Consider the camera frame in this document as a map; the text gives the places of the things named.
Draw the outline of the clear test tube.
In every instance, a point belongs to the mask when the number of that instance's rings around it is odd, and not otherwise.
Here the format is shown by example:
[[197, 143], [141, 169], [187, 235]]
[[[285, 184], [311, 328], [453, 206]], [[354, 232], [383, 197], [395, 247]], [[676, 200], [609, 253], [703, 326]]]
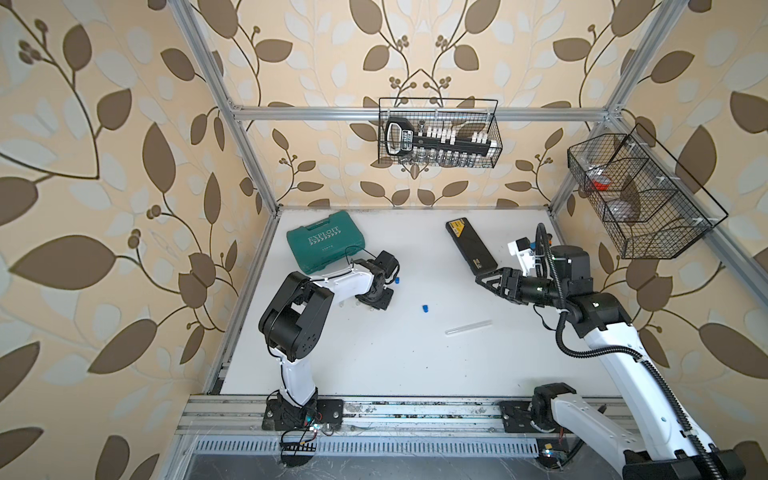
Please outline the clear test tube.
[[471, 323], [471, 324], [462, 325], [462, 326], [459, 326], [459, 327], [448, 329], [448, 330], [445, 331], [445, 335], [446, 336], [459, 335], [459, 334], [475, 331], [475, 330], [478, 330], [478, 329], [490, 327], [492, 325], [493, 325], [493, 321], [492, 320], [484, 320], [484, 321], [475, 322], [475, 323]]

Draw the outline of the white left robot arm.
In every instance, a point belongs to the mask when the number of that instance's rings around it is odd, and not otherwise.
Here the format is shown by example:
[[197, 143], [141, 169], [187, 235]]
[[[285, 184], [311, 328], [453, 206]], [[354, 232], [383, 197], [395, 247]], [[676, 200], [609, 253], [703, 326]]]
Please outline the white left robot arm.
[[333, 306], [353, 299], [384, 311], [394, 295], [391, 284], [400, 263], [383, 250], [374, 259], [352, 259], [344, 269], [310, 277], [292, 272], [259, 320], [267, 352], [278, 361], [281, 386], [266, 401], [262, 428], [271, 431], [312, 429], [342, 422], [341, 400], [319, 399], [310, 353], [319, 343]]

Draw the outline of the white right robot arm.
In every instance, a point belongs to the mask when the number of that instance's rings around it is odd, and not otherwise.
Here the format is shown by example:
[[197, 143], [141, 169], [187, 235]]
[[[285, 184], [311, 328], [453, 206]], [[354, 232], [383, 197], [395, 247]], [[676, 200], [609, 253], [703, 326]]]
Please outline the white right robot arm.
[[738, 454], [719, 449], [673, 393], [621, 303], [595, 291], [588, 254], [538, 240], [533, 263], [531, 274], [504, 267], [476, 281], [512, 303], [556, 309], [558, 349], [570, 358], [600, 361], [638, 431], [618, 425], [563, 382], [535, 388], [532, 425], [572, 432], [625, 479], [745, 478]]

